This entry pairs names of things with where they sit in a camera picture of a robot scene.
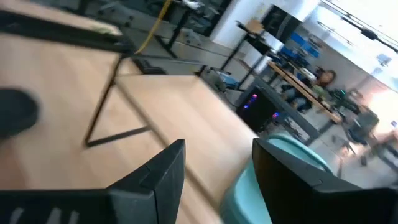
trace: computer tower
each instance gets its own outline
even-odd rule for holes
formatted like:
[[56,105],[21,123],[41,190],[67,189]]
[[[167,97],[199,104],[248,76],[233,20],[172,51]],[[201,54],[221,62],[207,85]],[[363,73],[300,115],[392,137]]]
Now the computer tower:
[[236,109],[238,116],[256,133],[261,132],[264,123],[270,121],[277,112],[277,108],[262,91],[255,87]]

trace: wooden tabletop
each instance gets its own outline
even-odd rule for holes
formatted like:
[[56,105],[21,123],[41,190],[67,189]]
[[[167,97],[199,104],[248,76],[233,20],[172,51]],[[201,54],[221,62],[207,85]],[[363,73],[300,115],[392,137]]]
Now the wooden tabletop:
[[268,66],[270,66],[275,72],[277,72],[282,78],[284,78],[289,84],[291,84],[294,88],[296,88],[303,96],[305,96],[307,99],[309,99],[314,105],[316,105],[319,108],[324,108],[323,113],[325,113],[331,120],[333,120],[336,123],[341,122],[341,116],[335,113],[332,113],[329,110],[329,106],[326,102],[320,103],[316,97],[313,91],[306,86],[304,83],[302,83],[295,75],[291,74],[288,71],[282,70],[280,67],[278,67],[274,62],[268,62]]
[[212,203],[251,156],[256,134],[196,76],[145,75],[118,78],[168,142],[187,142],[187,168]]
[[[0,7],[83,28],[103,25],[18,0],[3,0]],[[0,143],[0,189],[104,188],[163,150],[151,132],[83,147],[84,133],[116,58],[112,52],[0,34],[0,88],[21,88],[40,105],[37,124]],[[139,74],[129,60],[121,67],[121,75],[126,74]],[[93,138],[145,125],[114,90]],[[194,180],[185,180],[177,223],[221,223]]]

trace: wooden desk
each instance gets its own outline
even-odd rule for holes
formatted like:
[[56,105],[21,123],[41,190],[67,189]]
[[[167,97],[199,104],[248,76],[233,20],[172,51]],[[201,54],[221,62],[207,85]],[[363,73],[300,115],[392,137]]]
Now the wooden desk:
[[257,136],[196,76],[120,77],[167,142],[187,142],[187,171],[218,207],[251,156]]
[[[0,7],[84,28],[103,26],[29,2],[3,0]],[[100,50],[0,34],[0,86],[23,88],[40,104],[37,124],[0,143],[0,189],[103,188],[163,150],[152,133],[92,150],[83,147],[88,120],[116,57]],[[139,73],[130,61],[125,62],[122,74]],[[94,135],[103,137],[144,125],[116,90]],[[184,183],[177,223],[221,223],[190,179]]]
[[270,66],[270,68],[272,68],[278,75],[280,75],[289,84],[291,84],[294,88],[301,92],[301,94],[309,99],[314,105],[319,108],[324,108],[325,110],[323,110],[323,113],[325,113],[332,121],[334,121],[335,123],[341,122],[341,116],[331,112],[330,107],[327,105],[326,102],[320,103],[315,98],[315,94],[312,92],[312,90],[308,86],[304,85],[296,76],[294,76],[290,72],[282,70],[274,62],[268,62],[268,66]]

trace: monitor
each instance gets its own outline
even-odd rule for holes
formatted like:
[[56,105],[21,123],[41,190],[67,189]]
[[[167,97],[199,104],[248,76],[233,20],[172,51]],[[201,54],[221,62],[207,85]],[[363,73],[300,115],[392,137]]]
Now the monitor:
[[283,44],[302,22],[283,9],[273,5],[262,20],[264,29]]

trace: yellow cable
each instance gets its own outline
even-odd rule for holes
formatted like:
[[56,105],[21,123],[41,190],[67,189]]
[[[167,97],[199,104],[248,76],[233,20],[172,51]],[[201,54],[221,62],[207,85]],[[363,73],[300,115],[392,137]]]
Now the yellow cable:
[[169,8],[171,2],[172,2],[172,0],[166,0],[166,2],[165,2],[164,5],[163,5],[162,10],[161,10],[160,13],[159,13],[159,16],[158,16],[158,18],[157,18],[157,20],[156,20],[154,26],[152,27],[152,29],[151,29],[150,32],[149,32],[149,34],[148,34],[146,40],[144,41],[144,43],[142,43],[142,45],[141,45],[141,46],[139,47],[139,49],[135,52],[135,54],[141,53],[142,50],[144,50],[144,49],[147,47],[149,41],[151,40],[151,38],[153,37],[155,31],[157,30],[157,27],[159,26],[160,22],[162,22],[162,19],[163,19],[164,15],[166,14],[167,9]]

